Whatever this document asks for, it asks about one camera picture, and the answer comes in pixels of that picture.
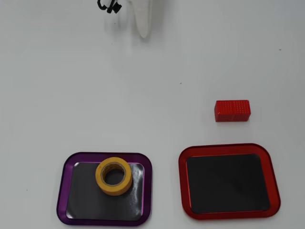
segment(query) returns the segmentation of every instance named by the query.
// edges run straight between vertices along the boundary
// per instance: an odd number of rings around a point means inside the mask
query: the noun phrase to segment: black cable
[[[108,7],[107,13],[111,13],[112,8],[113,8],[114,1],[115,1],[115,0],[112,0],[112,1],[111,1],[110,6]]]
[[[105,6],[105,5],[101,5],[101,0],[97,0],[97,5],[99,6],[99,8],[101,9],[101,10],[106,10],[107,9],[107,7]]]

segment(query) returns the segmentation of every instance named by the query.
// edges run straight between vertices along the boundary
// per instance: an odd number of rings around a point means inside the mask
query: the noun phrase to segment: masking tape
[[[106,174],[113,170],[120,169],[124,172],[123,180],[117,185],[108,185],[105,182]],[[125,193],[132,184],[132,170],[130,165],[119,157],[110,157],[103,160],[95,171],[95,179],[102,191],[110,196],[119,196]]]

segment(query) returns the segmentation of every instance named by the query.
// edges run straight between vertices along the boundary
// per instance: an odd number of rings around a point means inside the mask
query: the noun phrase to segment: textured red block
[[[251,114],[248,100],[216,101],[214,111],[217,122],[246,122]]]

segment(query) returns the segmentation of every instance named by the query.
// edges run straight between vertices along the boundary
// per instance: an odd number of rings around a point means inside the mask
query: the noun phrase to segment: white surface
[[[305,1],[154,0],[145,41],[122,3],[106,15],[95,0],[0,1],[1,228],[69,228],[55,210],[63,163],[96,151],[150,158],[142,228],[303,229]],[[216,123],[224,99],[249,99],[250,121]],[[280,211],[189,218],[179,154],[249,142],[272,157]]]

